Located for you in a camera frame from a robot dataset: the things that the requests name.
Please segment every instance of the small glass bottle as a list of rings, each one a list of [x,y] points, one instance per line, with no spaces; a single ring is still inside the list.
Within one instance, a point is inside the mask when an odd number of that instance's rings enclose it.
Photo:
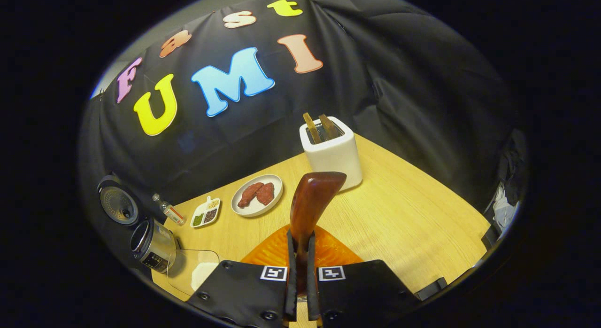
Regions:
[[[161,200],[161,196],[159,196],[157,193],[154,193],[154,195],[152,195],[152,200],[159,205],[159,208],[161,209],[161,211],[165,215],[167,215],[167,217],[169,219],[172,219],[175,223],[177,223],[180,226],[182,226],[184,223],[186,223],[186,219],[184,219],[183,215],[179,214],[173,208],[173,206],[171,206],[170,203]]]

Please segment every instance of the foam letter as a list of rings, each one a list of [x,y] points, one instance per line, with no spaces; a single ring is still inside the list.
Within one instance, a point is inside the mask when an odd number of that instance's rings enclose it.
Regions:
[[[119,96],[116,99],[116,103],[120,103],[123,98],[125,98],[125,95],[129,93],[129,90],[131,90],[131,85],[129,82],[133,81],[133,79],[136,77],[136,66],[140,65],[141,63],[142,58],[136,59],[136,61],[129,65],[129,67],[127,67],[127,69],[123,71],[123,73],[121,73],[121,75],[116,79],[119,84]]]
[[[159,57],[165,58],[166,56],[171,54],[171,52],[173,52],[174,49],[187,43],[187,41],[189,41],[191,37],[192,36],[188,34],[187,30],[183,30],[181,32],[176,33],[173,37],[165,41],[163,46],[161,46],[161,53],[159,54]]]
[[[247,26],[257,21],[257,18],[252,16],[252,14],[251,11],[236,12],[225,16],[223,21],[227,28]]]
[[[163,103],[165,104],[165,112],[159,118],[155,118],[150,109],[150,92],[146,92],[135,105],[133,110],[137,112],[138,118],[140,119],[140,125],[144,133],[148,135],[157,135],[162,131],[165,131],[177,113],[177,101],[176,95],[173,93],[171,86],[171,80],[173,74],[166,75],[163,79],[159,80],[154,86],[154,89],[161,92]]]
[[[293,34],[277,39],[277,43],[286,45],[288,51],[292,54],[292,58],[296,61],[296,67],[294,68],[296,73],[308,73],[324,66],[323,62],[313,56],[305,43],[305,39],[307,39],[307,36],[304,34]]]
[[[198,82],[207,101],[207,116],[214,117],[225,111],[227,101],[221,100],[217,91],[232,101],[240,101],[240,80],[244,80],[244,94],[253,96],[272,88],[273,79],[268,78],[257,61],[257,48],[239,50],[231,57],[230,73],[213,66],[200,69],[192,75],[192,81]]]
[[[292,9],[291,6],[296,5],[296,2],[286,0],[278,0],[267,5],[268,8],[275,9],[275,13],[283,17],[293,17],[302,15],[302,9]]]

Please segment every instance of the table surface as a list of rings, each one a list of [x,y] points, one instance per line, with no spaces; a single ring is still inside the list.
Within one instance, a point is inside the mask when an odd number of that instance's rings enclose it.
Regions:
[[[355,134],[363,172],[360,185],[333,198],[318,225],[364,261],[381,259],[412,292],[436,279],[451,283],[483,256],[481,242],[490,224],[453,191],[401,157]],[[183,249],[212,250],[219,260],[240,261],[275,230],[290,223],[292,196],[301,177],[311,172],[305,153],[246,178],[174,206],[186,223],[167,220],[165,227]],[[234,213],[231,198],[240,186],[263,174],[276,174],[284,184],[279,202],[267,213],[245,218]],[[207,196],[221,199],[217,220],[191,228],[189,221]],[[152,271],[159,287],[186,301],[165,274]],[[307,322],[306,303],[299,303],[299,322],[291,328],[315,327]]]

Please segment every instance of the blue letter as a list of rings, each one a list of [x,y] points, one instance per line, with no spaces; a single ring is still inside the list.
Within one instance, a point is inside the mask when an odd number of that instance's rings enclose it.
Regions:
[[[275,81],[262,71],[256,53],[256,47],[234,53],[231,57],[230,73],[207,66],[192,75],[192,81],[198,82],[207,101],[207,116],[214,117],[227,108],[227,101],[219,99],[217,91],[232,101],[240,101],[240,80],[244,80],[247,86],[244,90],[247,97],[267,91],[275,85]]]

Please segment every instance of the raw meat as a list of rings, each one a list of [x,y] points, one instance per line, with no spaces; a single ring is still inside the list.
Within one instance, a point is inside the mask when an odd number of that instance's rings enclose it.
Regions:
[[[265,206],[273,200],[273,182],[263,185],[257,191],[257,200]]]
[[[257,195],[257,191],[262,186],[263,186],[262,182],[257,182],[256,184],[252,184],[252,185],[248,186],[246,189],[244,189],[244,191],[242,192],[242,199],[240,199],[240,202],[238,202],[238,207],[244,208],[244,207],[248,206],[248,204],[251,203],[251,200],[254,199],[255,195]]]

